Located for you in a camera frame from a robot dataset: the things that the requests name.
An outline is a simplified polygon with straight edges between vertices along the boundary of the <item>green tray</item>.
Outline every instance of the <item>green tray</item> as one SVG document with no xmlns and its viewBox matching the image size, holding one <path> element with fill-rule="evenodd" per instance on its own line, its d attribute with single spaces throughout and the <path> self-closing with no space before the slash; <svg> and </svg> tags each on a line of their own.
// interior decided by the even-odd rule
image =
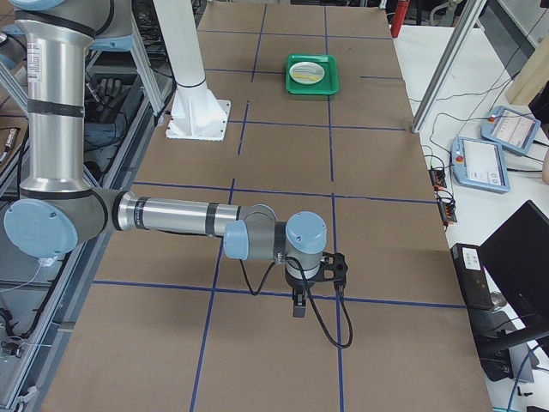
<svg viewBox="0 0 549 412">
<path fill-rule="evenodd" d="M 297 83 L 290 77 L 290 67 L 299 62 L 313 62 L 324 69 L 324 78 L 316 84 Z M 329 54 L 291 54 L 286 63 L 286 90 L 291 94 L 331 95 L 340 91 L 337 64 Z"/>
</svg>

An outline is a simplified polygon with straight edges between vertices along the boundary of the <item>white post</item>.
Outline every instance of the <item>white post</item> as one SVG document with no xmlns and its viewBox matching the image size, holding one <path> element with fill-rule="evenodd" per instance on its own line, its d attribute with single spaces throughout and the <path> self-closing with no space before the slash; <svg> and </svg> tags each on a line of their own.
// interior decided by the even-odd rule
<svg viewBox="0 0 549 412">
<path fill-rule="evenodd" d="M 190 0 L 154 0 L 154 7 L 178 83 L 166 136 L 223 140 L 231 102 L 208 89 Z"/>
</svg>

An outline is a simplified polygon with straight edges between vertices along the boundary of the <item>white desk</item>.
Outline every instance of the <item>white desk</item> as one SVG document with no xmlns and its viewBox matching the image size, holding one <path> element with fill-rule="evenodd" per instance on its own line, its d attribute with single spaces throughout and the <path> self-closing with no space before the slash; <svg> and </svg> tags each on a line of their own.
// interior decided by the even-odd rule
<svg viewBox="0 0 549 412">
<path fill-rule="evenodd" d="M 452 29 L 448 27 L 405 26 L 402 28 L 399 38 L 395 40 L 395 48 L 410 99 L 420 100 L 423 97 L 451 33 Z M 474 29 L 455 62 L 439 97 L 485 92 L 491 88 L 503 70 L 504 66 L 484 33 L 480 29 Z M 507 73 L 504 73 L 497 85 L 509 79 Z M 433 121 L 437 114 L 446 112 L 456 118 L 464 119 L 484 117 L 500 91 L 501 89 L 498 89 L 488 93 L 473 116 L 471 115 L 473 109 L 485 97 L 484 95 L 455 97 L 450 100 L 438 101 L 420 133 L 422 144 L 432 147 L 434 154 L 441 157 L 448 165 L 448 154 L 429 142 Z M 498 104 L 508 105 L 504 93 L 496 103 L 496 106 Z M 415 112 L 419 103 L 411 100 L 410 104 Z M 527 107 L 514 106 L 514 108 L 524 112 L 528 110 Z M 435 133 L 432 135 L 432 139 L 441 146 L 450 148 L 451 142 L 462 125 L 463 122 L 441 115 L 435 124 Z M 480 137 L 480 121 L 466 123 L 460 136 Z M 539 132 L 536 140 L 547 142 L 542 131 Z M 428 148 L 425 148 L 424 151 L 426 154 L 430 153 Z M 543 159 L 545 149 L 539 145 L 533 145 L 529 155 Z M 541 164 L 536 161 L 518 158 L 508 153 L 505 154 L 505 159 L 507 167 L 540 170 Z M 544 213 L 549 215 L 549 185 L 543 184 L 541 174 L 510 173 L 510 185 L 511 192 L 501 195 L 462 187 L 454 181 L 458 223 L 449 226 L 446 233 L 450 247 L 457 242 L 480 245 L 528 199 L 532 199 Z M 493 282 L 491 282 L 491 288 L 496 288 Z M 510 318 L 516 316 L 512 309 L 505 308 L 505 311 L 508 312 Z M 523 327 L 520 321 L 515 324 L 517 328 Z M 542 366 L 549 365 L 549 360 L 541 350 L 537 350 L 535 354 L 540 358 Z M 513 409 L 525 411 L 528 405 L 549 409 L 549 391 L 547 390 L 549 374 L 534 371 L 534 378 L 536 383 L 533 385 L 520 384 L 522 391 L 532 391 L 534 395 L 531 397 L 516 396 Z M 495 407 L 506 408 L 513 382 L 510 379 L 505 379 L 492 383 L 487 379 L 486 383 L 492 404 Z"/>
</svg>

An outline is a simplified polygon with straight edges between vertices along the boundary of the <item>red object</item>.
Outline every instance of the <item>red object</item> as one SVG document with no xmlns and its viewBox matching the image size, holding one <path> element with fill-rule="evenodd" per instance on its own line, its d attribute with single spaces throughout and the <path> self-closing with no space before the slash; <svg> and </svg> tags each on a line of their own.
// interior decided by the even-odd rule
<svg viewBox="0 0 549 412">
<path fill-rule="evenodd" d="M 393 36 L 393 39 L 396 39 L 401 32 L 402 23 L 404 22 L 404 17 L 406 17 L 406 13 L 408 12 L 409 5 L 409 0 L 399 0 L 396 5 L 395 18 L 393 19 L 393 24 L 391 25 L 391 36 Z"/>
</svg>

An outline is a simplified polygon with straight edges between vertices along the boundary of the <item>computer monitor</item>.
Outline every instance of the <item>computer monitor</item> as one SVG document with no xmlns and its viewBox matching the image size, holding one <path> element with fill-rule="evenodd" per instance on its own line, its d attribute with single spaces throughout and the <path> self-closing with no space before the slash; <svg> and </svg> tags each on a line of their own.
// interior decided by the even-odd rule
<svg viewBox="0 0 549 412">
<path fill-rule="evenodd" d="M 480 261 L 516 314 L 523 330 L 512 332 L 491 349 L 537 340 L 549 355 L 549 219 L 525 202 L 479 248 Z"/>
</svg>

